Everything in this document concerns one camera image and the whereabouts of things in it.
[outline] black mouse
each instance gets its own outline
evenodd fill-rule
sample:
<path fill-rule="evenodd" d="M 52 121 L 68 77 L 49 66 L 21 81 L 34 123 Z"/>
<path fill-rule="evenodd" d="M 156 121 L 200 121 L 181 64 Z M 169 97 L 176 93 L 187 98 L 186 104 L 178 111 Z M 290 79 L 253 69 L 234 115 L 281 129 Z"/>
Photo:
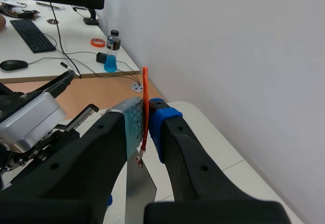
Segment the black mouse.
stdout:
<path fill-rule="evenodd" d="M 0 68 L 5 71 L 14 71 L 27 68 L 28 63 L 23 60 L 5 60 L 0 63 Z"/>

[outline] white table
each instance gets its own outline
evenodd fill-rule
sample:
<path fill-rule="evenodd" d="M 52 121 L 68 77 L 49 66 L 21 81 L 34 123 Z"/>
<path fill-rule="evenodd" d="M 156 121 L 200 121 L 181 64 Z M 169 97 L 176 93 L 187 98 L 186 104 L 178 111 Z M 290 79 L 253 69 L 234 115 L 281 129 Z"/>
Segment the white table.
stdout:
<path fill-rule="evenodd" d="M 53 19 L 52 10 L 48 7 L 43 7 L 36 5 L 35 1 L 31 0 L 13 0 L 16 2 L 26 3 L 26 10 L 37 10 L 40 12 L 38 18 L 35 20 L 35 25 L 46 34 L 49 34 L 58 42 L 57 48 L 59 46 L 59 38 L 56 25 L 49 24 L 48 19 Z M 62 38 L 62 46 L 66 53 L 73 53 L 79 51 L 90 51 L 90 52 L 102 52 L 106 53 L 106 48 L 97 48 L 90 44 L 92 38 L 101 38 L 106 40 L 107 37 L 103 34 L 98 26 L 89 26 L 83 22 L 83 18 L 73 11 L 72 7 L 63 4 L 54 4 L 57 7 L 64 7 L 65 10 L 55 10 L 55 15 L 59 21 L 59 28 Z M 89 17 L 90 13 L 88 10 L 79 10 L 79 13 L 85 17 Z M 18 32 L 13 28 L 10 20 L 15 20 L 16 18 L 10 18 L 5 16 L 7 25 L 6 28 L 0 33 L 0 62 L 4 60 L 16 59 L 24 60 L 28 63 L 36 61 L 43 57 L 64 57 L 58 51 L 50 51 L 34 54 L 30 48 L 25 44 L 23 39 L 20 37 Z M 93 71 L 98 73 L 100 76 L 111 76 L 111 75 L 125 75 L 125 73 L 117 71 L 115 73 L 107 73 L 104 70 L 104 65 L 96 62 L 96 55 L 90 53 L 81 53 L 70 55 L 70 58 L 75 58 Z M 140 72 L 137 65 L 132 61 L 123 48 L 120 49 L 117 56 L 117 60 L 127 63 L 134 71 Z M 74 67 L 70 64 L 69 60 L 61 59 L 44 59 L 35 64 L 29 65 L 28 68 L 23 70 L 16 70 L 12 72 L 7 72 L 0 70 L 0 82 L 2 83 L 13 83 L 13 82 L 31 82 L 31 81 L 44 81 L 51 80 L 54 77 L 64 73 L 66 68 L 60 65 L 61 61 L 69 64 L 70 67 Z M 82 77 L 95 77 L 95 74 L 83 65 L 75 62 L 79 68 Z M 117 68 L 119 70 L 130 72 L 125 64 L 118 62 Z"/>
<path fill-rule="evenodd" d="M 187 102 L 173 102 L 169 103 L 169 105 L 183 113 L 183 118 L 191 127 L 204 149 L 237 187 L 255 198 L 281 203 L 292 224 L 303 224 L 197 107 Z M 83 135 L 104 113 L 105 110 L 100 110 L 87 118 L 77 131 Z M 157 187 L 155 200 L 174 201 L 173 190 L 166 167 L 160 163 L 150 135 L 148 136 L 147 150 L 143 160 Z M 21 170 L 22 168 L 6 173 L 4 175 L 5 184 Z M 126 165 L 115 182 L 112 196 L 113 204 L 105 215 L 104 223 L 123 224 L 126 196 Z"/>

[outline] blue gripper pad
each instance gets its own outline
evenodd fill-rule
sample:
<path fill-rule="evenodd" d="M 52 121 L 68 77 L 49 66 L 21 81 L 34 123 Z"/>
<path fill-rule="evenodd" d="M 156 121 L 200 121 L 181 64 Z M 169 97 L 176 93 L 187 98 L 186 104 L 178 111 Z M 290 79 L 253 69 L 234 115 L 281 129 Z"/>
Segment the blue gripper pad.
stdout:
<path fill-rule="evenodd" d="M 124 115 L 126 154 L 129 159 L 139 147 L 143 135 L 143 99 L 132 97 L 108 109 L 107 112 L 119 112 Z"/>

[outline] screw hole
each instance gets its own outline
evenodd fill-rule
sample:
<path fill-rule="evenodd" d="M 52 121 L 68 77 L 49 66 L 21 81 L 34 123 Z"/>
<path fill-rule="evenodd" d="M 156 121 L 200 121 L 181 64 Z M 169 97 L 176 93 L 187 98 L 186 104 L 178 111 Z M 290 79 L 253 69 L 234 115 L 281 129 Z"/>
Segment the screw hole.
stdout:
<path fill-rule="evenodd" d="M 58 169 L 59 168 L 59 164 L 58 163 L 53 163 L 51 166 L 50 166 L 50 169 L 51 170 L 55 170 L 55 169 Z"/>
<path fill-rule="evenodd" d="M 200 166 L 200 168 L 204 172 L 207 172 L 209 170 L 209 167 L 207 165 Z"/>

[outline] cable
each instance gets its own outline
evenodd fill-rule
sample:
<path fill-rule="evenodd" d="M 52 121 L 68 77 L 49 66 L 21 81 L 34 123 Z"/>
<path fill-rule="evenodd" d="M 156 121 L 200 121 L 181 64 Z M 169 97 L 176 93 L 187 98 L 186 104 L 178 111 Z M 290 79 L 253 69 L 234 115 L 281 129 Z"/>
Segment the cable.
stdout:
<path fill-rule="evenodd" d="M 55 19 L 55 23 L 56 23 L 56 27 L 57 27 L 57 32 L 59 34 L 59 43 L 60 43 L 60 47 L 61 47 L 61 50 L 62 50 L 62 53 L 71 61 L 71 63 L 75 66 L 75 68 L 77 69 L 77 72 L 80 74 L 80 78 L 81 78 L 81 73 L 78 69 L 78 67 L 76 66 L 76 64 L 71 60 L 70 57 L 68 57 L 68 55 L 64 52 L 63 50 L 63 47 L 62 47 L 62 41 L 61 41 L 61 34 L 60 34 L 60 29 L 59 29 L 59 25 L 57 23 L 57 19 L 56 19 L 56 15 L 55 15 L 55 12 L 54 12 L 54 9 L 53 9 L 53 6 L 52 6 L 52 2 L 50 2 L 50 5 L 51 5 L 51 9 L 52 9 L 52 12 L 53 12 L 53 15 L 54 15 L 54 19 Z"/>
<path fill-rule="evenodd" d="M 52 40 L 54 40 L 54 42 L 55 42 L 55 49 L 57 50 L 57 41 L 55 40 L 55 38 L 53 38 L 52 36 L 50 36 L 50 35 L 48 35 L 48 34 L 46 34 L 46 33 L 43 33 L 44 35 L 47 35 L 48 37 L 50 37 Z"/>
<path fill-rule="evenodd" d="M 71 5 L 71 7 L 72 7 L 72 9 L 73 9 L 76 13 L 78 13 L 80 16 L 82 16 L 83 18 L 85 18 L 83 15 L 81 15 L 81 14 L 78 12 L 77 8 L 73 7 L 72 5 Z"/>
<path fill-rule="evenodd" d="M 32 65 L 32 64 L 37 63 L 38 61 L 41 61 L 41 60 L 44 60 L 44 59 L 64 59 L 64 60 L 68 60 L 68 58 L 44 57 L 44 58 L 38 59 L 36 61 L 33 61 L 31 63 L 28 63 L 28 65 Z M 116 76 L 109 76 L 109 77 L 102 77 L 102 76 L 98 75 L 96 72 L 94 72 L 89 66 L 85 65 L 84 63 L 82 63 L 81 61 L 78 61 L 77 59 L 72 59 L 72 60 L 75 60 L 78 63 L 80 63 L 81 65 L 85 66 L 86 68 L 88 68 L 90 71 L 92 71 L 99 78 L 113 78 L 113 77 L 128 78 L 128 79 L 131 79 L 131 80 L 133 80 L 133 81 L 135 81 L 137 83 L 137 80 L 135 80 L 133 76 L 132 76 L 132 78 L 124 77 L 124 76 L 118 76 L 118 75 L 116 75 Z"/>
<path fill-rule="evenodd" d="M 50 37 L 52 40 L 54 40 L 54 42 L 55 42 L 55 48 L 56 48 L 56 46 L 57 46 L 57 41 L 55 40 L 55 38 L 53 38 L 52 36 L 50 36 L 50 35 L 48 35 L 48 34 L 45 34 L 45 33 L 43 33 L 44 35 L 47 35 L 48 37 Z M 91 52 L 91 51 L 80 51 L 80 52 L 72 52 L 72 53 L 63 53 L 63 52 L 61 52 L 59 49 L 57 49 L 56 48 L 56 50 L 58 51 L 58 52 L 60 52 L 62 55 L 63 54 L 65 54 L 65 55 L 72 55 L 72 54 L 79 54 L 79 53 L 90 53 L 90 54 L 95 54 L 95 55 L 97 55 L 95 52 Z M 80 64 L 82 64 L 82 65 L 84 65 L 85 67 L 87 67 L 88 69 L 90 69 L 88 66 L 86 66 L 85 64 L 83 64 L 83 63 L 81 63 L 80 61 L 78 61 L 78 60 L 76 60 L 77 62 L 79 62 Z M 128 72 L 125 72 L 125 71 L 122 71 L 122 70 L 120 70 L 120 69 L 117 69 L 117 70 L 119 70 L 120 72 L 124 72 L 124 73 L 126 73 L 126 74 L 128 74 L 128 75 L 130 75 L 131 77 L 133 77 L 133 79 L 135 79 L 136 80 L 136 83 L 138 84 L 138 85 L 141 85 L 141 82 L 140 82 L 140 79 L 138 78 L 138 76 L 137 76 L 137 73 L 136 73 L 136 71 L 134 71 L 126 62 L 123 62 L 123 61 L 120 61 L 120 60 L 116 60 L 117 62 L 120 62 L 120 63 L 124 63 L 128 68 L 130 68 L 130 70 L 132 70 L 133 72 L 134 72 L 134 75 L 135 75 L 135 77 L 131 74 L 131 73 L 128 73 Z"/>

